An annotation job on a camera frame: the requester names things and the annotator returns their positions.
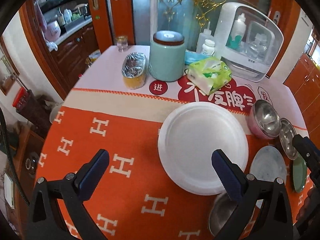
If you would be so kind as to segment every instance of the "green plate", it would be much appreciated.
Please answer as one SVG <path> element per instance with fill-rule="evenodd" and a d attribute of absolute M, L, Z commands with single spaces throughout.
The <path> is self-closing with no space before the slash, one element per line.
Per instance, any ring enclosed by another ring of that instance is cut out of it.
<path fill-rule="evenodd" d="M 292 178 L 294 190 L 300 193 L 303 190 L 307 179 L 307 165 L 300 154 L 298 154 L 298 157 L 293 161 Z"/>

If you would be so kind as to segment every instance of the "kitchen counter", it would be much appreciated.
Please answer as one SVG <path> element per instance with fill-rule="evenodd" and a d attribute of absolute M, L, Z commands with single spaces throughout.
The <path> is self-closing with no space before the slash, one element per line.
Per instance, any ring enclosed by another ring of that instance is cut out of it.
<path fill-rule="evenodd" d="M 88 25 L 92 22 L 92 18 L 86 19 L 84 22 L 80 23 L 79 25 L 72 28 L 70 31 L 66 32 L 65 34 L 61 35 L 54 43 L 57 44 L 58 48 L 61 43 L 63 43 L 67 38 L 69 38 L 72 34 L 76 33 L 82 27 Z"/>

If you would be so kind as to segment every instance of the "light blue container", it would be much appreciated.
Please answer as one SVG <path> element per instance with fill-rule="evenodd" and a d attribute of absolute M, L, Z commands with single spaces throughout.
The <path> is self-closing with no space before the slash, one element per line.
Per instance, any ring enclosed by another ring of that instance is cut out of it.
<path fill-rule="evenodd" d="M 184 37 L 173 31 L 159 31 L 150 44 L 149 72 L 157 80 L 173 82 L 184 74 Z"/>

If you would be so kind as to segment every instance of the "table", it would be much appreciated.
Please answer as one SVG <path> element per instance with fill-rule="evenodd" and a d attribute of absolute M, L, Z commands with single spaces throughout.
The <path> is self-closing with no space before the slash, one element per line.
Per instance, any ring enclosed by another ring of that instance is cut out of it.
<path fill-rule="evenodd" d="M 129 90 L 122 81 L 121 68 L 132 52 L 148 57 L 149 47 L 132 46 L 120 53 L 111 46 L 71 90 L 48 133 L 37 177 L 62 179 L 104 148 L 110 154 L 109 167 L 84 206 L 108 239 L 212 239 L 207 225 L 215 196 L 186 192 L 161 165 L 157 139 L 166 117 L 193 101 L 209 101 L 228 109 L 247 136 L 248 172 L 257 151 L 270 143 L 248 129 L 251 105 L 260 98 L 269 101 L 281 118 L 289 119 L 298 133 L 307 136 L 302 114 L 290 90 L 268 78 L 254 83 L 234 77 L 209 97 L 185 76 L 171 83 L 148 76 L 142 88 Z M 308 178 L 303 192 L 295 193 L 289 176 L 292 162 L 286 156 L 284 159 L 295 222 L 312 182 Z M 64 205 L 60 206 L 70 232 L 79 237 Z M 254 218 L 244 236 L 253 224 Z"/>

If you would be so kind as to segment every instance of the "blue face mask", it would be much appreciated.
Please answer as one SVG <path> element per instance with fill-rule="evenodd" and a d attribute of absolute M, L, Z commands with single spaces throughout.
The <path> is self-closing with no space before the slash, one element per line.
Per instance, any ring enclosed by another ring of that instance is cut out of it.
<path fill-rule="evenodd" d="M 205 59 L 205 58 L 208 58 L 208 56 L 203 55 L 203 54 L 199 54 L 199 53 L 195 53 L 193 51 L 186 50 L 184 63 L 186 65 L 190 65 L 191 63 L 197 62 L 197 61 Z"/>

